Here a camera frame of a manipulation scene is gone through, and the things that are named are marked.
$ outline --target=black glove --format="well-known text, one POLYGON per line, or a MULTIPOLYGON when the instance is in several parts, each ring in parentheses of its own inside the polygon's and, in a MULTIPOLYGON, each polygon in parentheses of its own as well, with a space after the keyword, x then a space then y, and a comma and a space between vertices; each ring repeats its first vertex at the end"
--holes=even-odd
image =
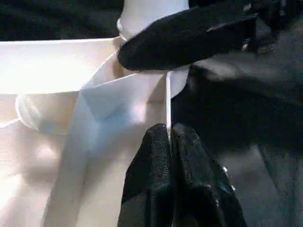
POLYGON ((171 227, 174 198, 164 124, 146 132, 125 178, 118 227, 171 227))
POLYGON ((195 131, 176 125, 172 145, 165 125, 146 132, 126 172, 118 226, 246 227, 226 173, 195 131))

